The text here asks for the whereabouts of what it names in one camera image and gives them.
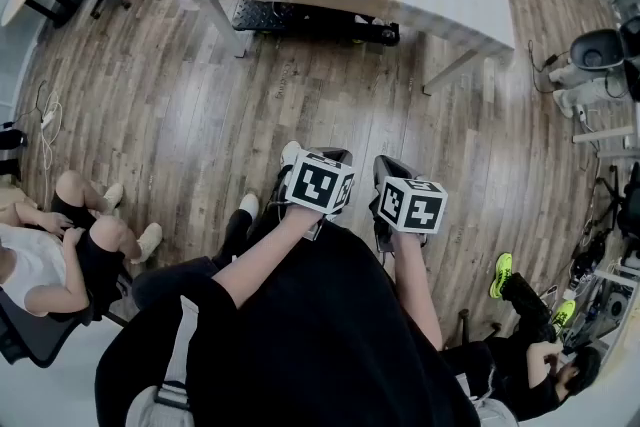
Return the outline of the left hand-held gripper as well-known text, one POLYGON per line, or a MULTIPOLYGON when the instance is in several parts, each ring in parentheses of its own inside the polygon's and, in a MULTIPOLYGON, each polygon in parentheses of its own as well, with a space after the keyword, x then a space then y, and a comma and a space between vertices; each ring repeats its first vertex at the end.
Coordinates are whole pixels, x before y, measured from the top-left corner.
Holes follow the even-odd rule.
POLYGON ((352 162, 352 154, 342 148, 285 146, 273 192, 279 218, 291 204, 319 212, 322 218, 305 234, 307 240, 316 240, 324 223, 337 217, 349 202, 355 182, 352 162))

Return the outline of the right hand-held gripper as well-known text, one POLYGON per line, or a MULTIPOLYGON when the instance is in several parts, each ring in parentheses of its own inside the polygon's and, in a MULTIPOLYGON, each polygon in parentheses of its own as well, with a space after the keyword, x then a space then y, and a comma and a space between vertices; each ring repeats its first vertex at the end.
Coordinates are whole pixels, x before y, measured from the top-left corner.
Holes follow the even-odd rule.
POLYGON ((441 184, 385 155, 374 159, 373 179, 376 196, 369 210, 379 253, 393 252, 393 230, 418 235, 422 245, 427 235, 438 232, 447 203, 441 184))

